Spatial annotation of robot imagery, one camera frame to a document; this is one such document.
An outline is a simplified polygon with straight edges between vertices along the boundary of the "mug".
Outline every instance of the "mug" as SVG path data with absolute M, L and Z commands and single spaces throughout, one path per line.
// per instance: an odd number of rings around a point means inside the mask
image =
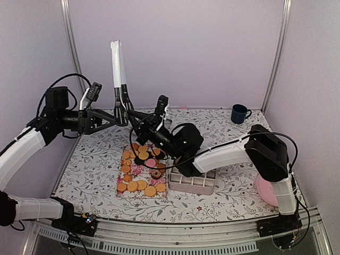
M 251 110 L 248 110 L 244 105 L 233 105 L 232 122 L 242 124 L 251 115 Z

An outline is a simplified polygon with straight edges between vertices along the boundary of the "white wall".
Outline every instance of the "white wall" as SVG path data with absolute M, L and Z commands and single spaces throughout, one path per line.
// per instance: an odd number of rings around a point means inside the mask
M 293 1 L 269 110 L 275 131 L 299 146 L 295 173 L 340 254 L 340 4 Z
M 0 2 L 0 150 L 35 116 L 47 87 L 73 72 L 59 1 Z M 75 78 L 61 84 L 79 94 Z M 58 138 L 33 156 L 8 193 L 49 197 L 71 141 Z M 0 254 L 19 254 L 26 233 L 0 227 Z
M 116 39 L 137 107 L 154 107 L 161 94 L 172 106 L 261 107 L 283 1 L 69 2 L 82 72 L 103 84 L 97 107 L 113 107 Z

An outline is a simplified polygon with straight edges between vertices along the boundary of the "leaf pattern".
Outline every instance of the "leaf pattern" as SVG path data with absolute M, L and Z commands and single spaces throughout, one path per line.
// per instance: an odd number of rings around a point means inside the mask
M 234 140 L 254 124 L 269 125 L 259 110 L 241 125 L 230 120 L 231 111 L 192 109 L 169 112 L 172 127 L 191 122 L 204 137 L 203 148 Z M 56 196 L 74 204 L 78 213 L 139 222 L 198 223 L 250 219 L 278 214 L 258 195 L 257 170 L 252 163 L 222 167 L 212 195 L 168 191 L 166 198 L 123 198 L 116 193 L 122 149 L 129 144 L 130 126 L 114 126 L 78 143 L 56 191 Z M 298 198 L 303 200 L 298 189 Z

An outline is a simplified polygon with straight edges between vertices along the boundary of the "vertical metal post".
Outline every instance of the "vertical metal post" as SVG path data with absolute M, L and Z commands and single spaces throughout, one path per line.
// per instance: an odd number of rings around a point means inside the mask
M 78 58 L 77 48 L 75 46 L 75 40 L 74 40 L 74 34 L 73 34 L 73 28 L 72 28 L 72 21 L 71 21 L 71 13 L 70 13 L 70 8 L 69 8 L 69 1 L 68 0 L 61 0 L 61 6 L 62 6 L 62 13 L 63 13 L 66 36 L 67 36 L 67 40 L 69 42 L 69 47 L 70 47 L 70 52 L 71 52 L 71 56 L 72 56 L 74 69 L 77 73 L 82 74 L 81 68 L 80 68 L 80 63 L 79 63 L 79 58 Z M 80 77 L 78 77 L 78 84 L 79 84 L 80 91 L 83 94 L 85 92 L 87 86 L 85 85 L 84 81 Z
M 273 93 L 273 89 L 274 89 L 274 85 L 275 85 L 275 81 L 277 77 L 277 72 L 279 69 L 280 61 L 281 61 L 283 46 L 285 43 L 286 34 L 288 30 L 289 17 L 291 13 L 291 5 L 292 5 L 292 0 L 284 0 L 281 28 L 280 28 L 280 34 L 279 34 L 279 39 L 278 39 L 276 53 L 275 53 L 275 59 L 274 59 L 273 66 L 271 68 L 266 95 L 265 95 L 265 98 L 263 100 L 262 107 L 261 107 L 261 111 L 263 112 L 263 114 L 266 114 L 266 111 L 269 106 L 271 94 Z

